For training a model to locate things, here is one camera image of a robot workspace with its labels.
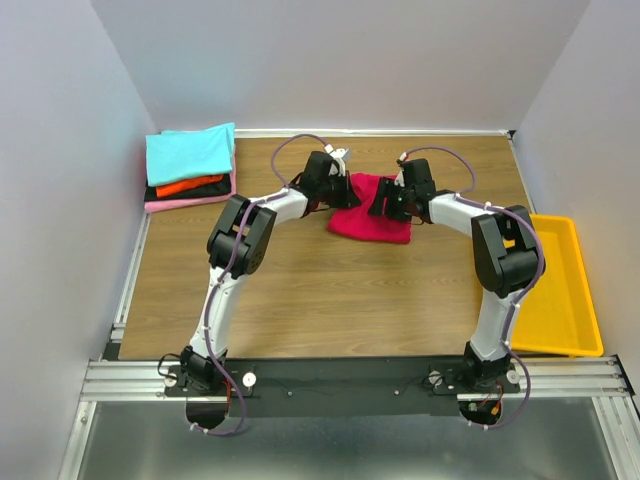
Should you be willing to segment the red t shirt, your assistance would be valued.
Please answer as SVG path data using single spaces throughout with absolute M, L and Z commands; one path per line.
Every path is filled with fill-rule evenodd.
M 411 225 L 385 216 L 369 214 L 382 176 L 366 173 L 351 175 L 351 184 L 361 205 L 351 209 L 337 209 L 328 222 L 330 233 L 353 240 L 409 244 Z

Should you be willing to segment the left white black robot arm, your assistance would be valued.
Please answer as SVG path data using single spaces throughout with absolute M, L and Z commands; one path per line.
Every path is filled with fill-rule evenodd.
M 202 313 L 180 353 L 181 373 L 191 385 L 215 392 L 226 380 L 221 369 L 233 314 L 244 284 L 266 256 L 274 228 L 304 218 L 321 204 L 360 204 L 347 170 L 350 156 L 348 149 L 326 146 L 313 151 L 304 170 L 277 192 L 228 200 L 207 243 L 209 285 Z

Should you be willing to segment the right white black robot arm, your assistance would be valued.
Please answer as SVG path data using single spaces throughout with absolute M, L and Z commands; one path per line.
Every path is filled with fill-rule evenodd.
M 495 206 L 439 190 L 425 159 L 398 160 L 395 179 L 379 181 L 369 214 L 449 227 L 470 237 L 482 287 L 476 329 L 461 357 L 429 375 L 455 393 L 488 388 L 510 370 L 511 338 L 523 301 L 544 273 L 545 258 L 526 208 Z

